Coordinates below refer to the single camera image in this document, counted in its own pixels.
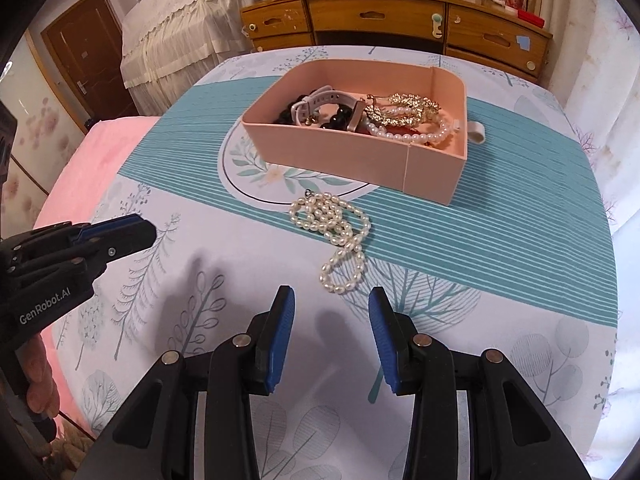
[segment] red object on desk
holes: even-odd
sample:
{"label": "red object on desk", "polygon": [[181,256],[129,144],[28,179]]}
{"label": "red object on desk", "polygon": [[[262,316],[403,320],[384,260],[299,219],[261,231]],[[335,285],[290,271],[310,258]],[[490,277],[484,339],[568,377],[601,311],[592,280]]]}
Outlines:
{"label": "red object on desk", "polygon": [[518,17],[521,20],[524,20],[525,22],[532,23],[536,27],[542,28],[542,27],[545,26],[545,20],[543,20],[539,16],[536,16],[535,14],[531,14],[530,12],[527,12],[526,10],[519,9],[518,10]]}

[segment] blue sticky note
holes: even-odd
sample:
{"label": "blue sticky note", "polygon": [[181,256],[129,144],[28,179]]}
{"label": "blue sticky note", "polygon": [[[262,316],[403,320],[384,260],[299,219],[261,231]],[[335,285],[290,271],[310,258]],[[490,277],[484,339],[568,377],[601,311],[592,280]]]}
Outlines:
{"label": "blue sticky note", "polygon": [[531,38],[529,36],[516,36],[516,41],[522,50],[531,50]]}

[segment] drawer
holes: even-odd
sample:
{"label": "drawer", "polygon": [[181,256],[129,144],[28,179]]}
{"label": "drawer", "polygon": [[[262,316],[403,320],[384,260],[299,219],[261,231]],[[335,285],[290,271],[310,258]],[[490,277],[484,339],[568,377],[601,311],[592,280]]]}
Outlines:
{"label": "drawer", "polygon": [[522,78],[526,81],[530,81],[532,83],[537,83],[538,80],[535,76],[531,74],[527,74],[522,70],[518,70],[513,66],[505,65],[500,61],[496,61],[495,59],[491,59],[490,57],[479,56],[478,54],[474,54],[473,52],[467,52],[466,50],[458,50],[451,46],[448,46],[444,51],[446,56],[457,57],[458,59],[465,59],[467,61],[473,61],[474,63],[478,63],[484,66],[490,66],[491,68],[497,68],[498,70],[502,70],[507,74],[515,75],[519,78]]}
{"label": "drawer", "polygon": [[538,77],[547,39],[528,28],[465,7],[450,6],[447,45],[490,57]]}
{"label": "drawer", "polygon": [[254,47],[258,52],[294,46],[312,46],[313,44],[314,38],[311,34],[287,34],[286,36],[273,36],[272,38],[254,40]]}
{"label": "drawer", "polygon": [[242,22],[251,39],[309,32],[302,0],[244,10]]}
{"label": "drawer", "polygon": [[429,0],[309,0],[314,30],[402,34],[443,41],[444,4]]}

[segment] pink box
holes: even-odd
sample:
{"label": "pink box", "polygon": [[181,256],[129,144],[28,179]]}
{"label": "pink box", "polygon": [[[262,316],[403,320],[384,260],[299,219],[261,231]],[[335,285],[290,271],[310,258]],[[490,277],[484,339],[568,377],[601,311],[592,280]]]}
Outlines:
{"label": "pink box", "polygon": [[[324,85],[355,97],[395,92],[428,97],[452,121],[459,121],[460,129],[436,149],[317,125],[271,124],[300,94]],[[271,164],[390,187],[444,205],[451,202],[466,162],[465,84],[438,67],[351,59],[310,61],[276,81],[241,121],[260,156]]]}

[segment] pink watch strap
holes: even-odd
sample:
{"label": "pink watch strap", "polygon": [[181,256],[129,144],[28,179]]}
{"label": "pink watch strap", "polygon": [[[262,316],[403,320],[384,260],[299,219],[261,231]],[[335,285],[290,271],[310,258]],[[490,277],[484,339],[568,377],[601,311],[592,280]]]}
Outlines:
{"label": "pink watch strap", "polygon": [[358,100],[339,90],[334,90],[329,85],[319,88],[307,97],[295,103],[291,107],[291,117],[294,118],[298,126],[305,126],[305,121],[311,117],[311,114],[325,104],[346,105],[354,108]]}

